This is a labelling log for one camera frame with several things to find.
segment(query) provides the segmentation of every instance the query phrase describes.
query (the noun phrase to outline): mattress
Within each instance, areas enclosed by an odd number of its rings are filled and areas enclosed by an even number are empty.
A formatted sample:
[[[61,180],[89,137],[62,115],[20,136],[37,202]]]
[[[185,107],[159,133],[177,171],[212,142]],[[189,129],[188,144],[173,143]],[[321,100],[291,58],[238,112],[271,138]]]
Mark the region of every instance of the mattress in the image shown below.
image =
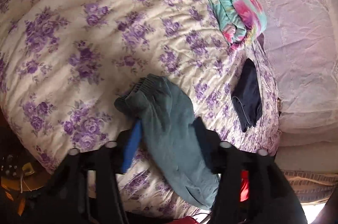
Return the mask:
[[[131,127],[114,101],[149,73],[182,88],[222,140],[251,152],[278,147],[271,66],[256,41],[230,49],[208,0],[0,0],[0,13],[0,106],[50,173],[70,148],[95,150]],[[247,58],[263,115],[243,133],[230,94]],[[173,192],[144,147],[118,183],[128,211],[179,218],[197,210]]]
[[[281,146],[338,142],[337,0],[260,0],[281,98]]]

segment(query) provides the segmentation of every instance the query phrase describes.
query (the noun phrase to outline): folded black cloth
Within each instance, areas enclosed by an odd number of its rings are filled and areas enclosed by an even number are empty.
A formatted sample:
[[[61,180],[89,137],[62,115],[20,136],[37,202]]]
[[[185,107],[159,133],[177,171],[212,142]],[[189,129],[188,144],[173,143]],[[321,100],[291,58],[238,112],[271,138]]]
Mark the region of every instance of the folded black cloth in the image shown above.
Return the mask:
[[[255,64],[251,59],[246,59],[241,77],[231,95],[242,131],[246,132],[262,116],[262,102],[259,92]]]

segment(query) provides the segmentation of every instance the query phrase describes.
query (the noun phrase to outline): white bedsheet with purple flowers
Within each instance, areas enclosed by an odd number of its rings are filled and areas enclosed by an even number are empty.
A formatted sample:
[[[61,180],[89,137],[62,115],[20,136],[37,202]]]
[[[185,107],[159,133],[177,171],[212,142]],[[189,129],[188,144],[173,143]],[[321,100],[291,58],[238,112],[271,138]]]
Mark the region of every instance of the white bedsheet with purple flowers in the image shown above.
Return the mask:
[[[257,67],[263,116],[242,133],[230,93],[247,57]],[[256,41],[228,47],[208,0],[0,0],[0,105],[50,172],[70,148],[97,149],[131,126],[114,101],[148,73],[178,84],[223,140],[276,150],[269,64]],[[196,211],[142,149],[118,181],[128,211],[175,218]]]

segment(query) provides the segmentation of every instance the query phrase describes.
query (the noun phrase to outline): red object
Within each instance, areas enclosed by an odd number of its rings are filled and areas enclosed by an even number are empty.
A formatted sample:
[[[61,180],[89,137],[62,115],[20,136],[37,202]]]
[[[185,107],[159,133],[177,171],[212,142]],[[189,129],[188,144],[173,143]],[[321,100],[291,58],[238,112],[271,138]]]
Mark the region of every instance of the red object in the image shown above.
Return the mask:
[[[240,201],[245,201],[249,198],[249,172],[248,171],[242,171],[241,172],[241,198]]]
[[[186,216],[184,218],[179,218],[170,222],[169,224],[199,224],[194,218],[191,216]]]

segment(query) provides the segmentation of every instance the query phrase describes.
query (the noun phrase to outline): blue gripper pad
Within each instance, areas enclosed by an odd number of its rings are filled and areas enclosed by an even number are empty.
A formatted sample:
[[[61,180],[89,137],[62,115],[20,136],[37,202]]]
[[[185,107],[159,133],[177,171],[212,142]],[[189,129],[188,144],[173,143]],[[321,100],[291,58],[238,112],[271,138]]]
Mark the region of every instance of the blue gripper pad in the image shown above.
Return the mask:
[[[134,158],[135,152],[140,144],[142,137],[142,124],[141,120],[137,119],[131,129],[131,134],[126,144],[123,147],[123,162],[120,167],[121,173],[125,173],[131,166],[132,159]]]

